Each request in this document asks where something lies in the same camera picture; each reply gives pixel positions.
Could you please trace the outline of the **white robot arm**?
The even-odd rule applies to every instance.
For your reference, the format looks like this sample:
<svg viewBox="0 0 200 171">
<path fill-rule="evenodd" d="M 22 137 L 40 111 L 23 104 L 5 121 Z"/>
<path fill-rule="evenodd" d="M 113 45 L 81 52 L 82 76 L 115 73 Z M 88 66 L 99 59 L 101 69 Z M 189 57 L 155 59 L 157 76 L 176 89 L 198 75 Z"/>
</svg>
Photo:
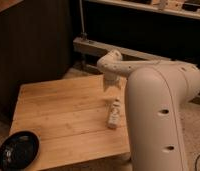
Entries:
<svg viewBox="0 0 200 171">
<path fill-rule="evenodd" d="M 133 171 L 189 171 L 180 106 L 200 92 L 200 70 L 183 61 L 125 61 L 112 50 L 97 61 L 105 87 L 126 79 L 124 104 Z"/>
</svg>

